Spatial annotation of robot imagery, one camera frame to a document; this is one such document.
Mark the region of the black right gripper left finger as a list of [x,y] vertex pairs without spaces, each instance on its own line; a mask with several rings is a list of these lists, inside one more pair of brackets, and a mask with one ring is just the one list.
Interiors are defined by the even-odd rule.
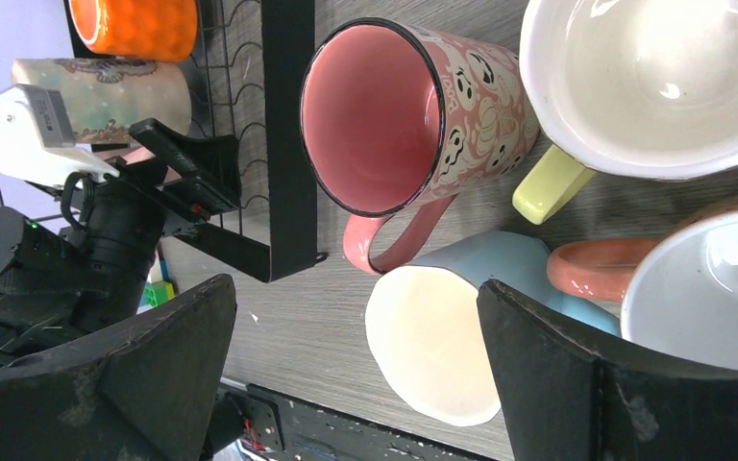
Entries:
[[0,460],[196,460],[236,316],[214,276],[0,368]]

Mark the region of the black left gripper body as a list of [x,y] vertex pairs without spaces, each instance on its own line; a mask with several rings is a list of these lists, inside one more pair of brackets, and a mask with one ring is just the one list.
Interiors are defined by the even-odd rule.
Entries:
[[108,177],[163,220],[164,236],[191,234],[212,216],[240,209],[239,140],[233,134],[191,137],[155,118],[134,123],[129,134],[149,158],[113,158],[119,175]]

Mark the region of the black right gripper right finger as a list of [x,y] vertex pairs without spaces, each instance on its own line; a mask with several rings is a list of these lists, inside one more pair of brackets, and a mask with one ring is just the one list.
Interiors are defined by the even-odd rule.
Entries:
[[738,371],[655,352],[496,280],[477,298],[518,460],[738,460]]

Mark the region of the black wire dish rack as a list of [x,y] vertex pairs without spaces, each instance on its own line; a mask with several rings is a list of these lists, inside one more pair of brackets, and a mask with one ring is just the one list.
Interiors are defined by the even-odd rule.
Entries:
[[[258,49],[264,77],[259,90],[264,99],[260,127],[265,135],[270,240],[262,243],[213,223],[195,236],[177,237],[196,250],[263,282],[301,272],[324,259],[315,243],[316,187],[302,162],[299,125],[294,120],[300,100],[304,63],[312,55],[315,39],[315,5],[311,1],[263,1],[259,5],[261,39]],[[230,133],[240,142],[245,129]],[[197,138],[220,136],[211,132]],[[98,152],[132,147],[127,144],[77,145]]]

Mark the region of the small pink cup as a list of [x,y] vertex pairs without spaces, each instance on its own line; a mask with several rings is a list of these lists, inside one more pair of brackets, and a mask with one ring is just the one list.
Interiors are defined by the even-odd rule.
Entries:
[[556,248],[551,284],[619,303],[624,339],[738,370],[738,196],[696,213],[664,238],[614,238]]

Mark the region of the light blue cup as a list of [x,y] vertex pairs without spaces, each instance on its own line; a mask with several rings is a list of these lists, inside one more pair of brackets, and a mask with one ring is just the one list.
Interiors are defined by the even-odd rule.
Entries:
[[380,277],[366,305],[365,334],[391,389],[415,411],[448,425],[481,425],[500,412],[477,308],[489,279],[618,335],[616,316],[552,286],[549,255],[537,238],[491,230]]

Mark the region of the orange cup tier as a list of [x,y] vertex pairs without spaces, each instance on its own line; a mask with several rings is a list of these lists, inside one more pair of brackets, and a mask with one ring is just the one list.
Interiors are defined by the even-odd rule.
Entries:
[[69,0],[77,35],[97,54],[179,62],[193,49],[199,10],[192,0]]

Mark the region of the large pink mug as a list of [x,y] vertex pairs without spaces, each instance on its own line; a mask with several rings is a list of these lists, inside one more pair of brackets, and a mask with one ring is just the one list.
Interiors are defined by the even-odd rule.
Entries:
[[316,50],[300,127],[315,179],[350,215],[344,255],[370,274],[411,261],[459,193],[513,170],[539,135],[513,52],[380,17]]

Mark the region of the light green mug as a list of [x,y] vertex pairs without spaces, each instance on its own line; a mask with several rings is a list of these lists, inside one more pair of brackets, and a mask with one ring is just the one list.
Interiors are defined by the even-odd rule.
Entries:
[[519,68],[551,142],[512,196],[535,225],[596,173],[738,167],[738,1],[531,1]]

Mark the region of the pink cup rack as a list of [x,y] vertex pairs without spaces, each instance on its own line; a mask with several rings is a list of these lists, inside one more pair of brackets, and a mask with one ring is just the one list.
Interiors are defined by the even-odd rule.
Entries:
[[116,163],[115,158],[122,158],[126,169],[130,170],[135,178],[149,185],[159,186],[177,177],[172,168],[145,147],[126,147],[100,152],[93,149],[93,154],[108,163]]

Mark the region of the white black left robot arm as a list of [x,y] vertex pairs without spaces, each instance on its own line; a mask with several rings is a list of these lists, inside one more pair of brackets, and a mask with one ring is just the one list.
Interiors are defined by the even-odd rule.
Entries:
[[0,367],[133,316],[160,241],[240,206],[236,136],[192,138],[149,118],[132,138],[98,153],[116,176],[67,173],[49,188],[60,232],[0,206]]

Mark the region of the cream cup in rack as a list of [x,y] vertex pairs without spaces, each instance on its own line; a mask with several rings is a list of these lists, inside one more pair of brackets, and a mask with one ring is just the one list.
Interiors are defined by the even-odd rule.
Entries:
[[188,84],[172,62],[17,59],[12,81],[57,90],[79,143],[131,143],[131,125],[148,118],[180,134],[190,130]]

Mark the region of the colourful toy block pile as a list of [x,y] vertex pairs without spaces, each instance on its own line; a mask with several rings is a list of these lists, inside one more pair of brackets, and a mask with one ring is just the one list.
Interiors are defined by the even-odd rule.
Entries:
[[154,264],[145,283],[139,303],[139,312],[157,307],[176,297],[176,289],[170,280],[167,262],[161,245],[155,252]]

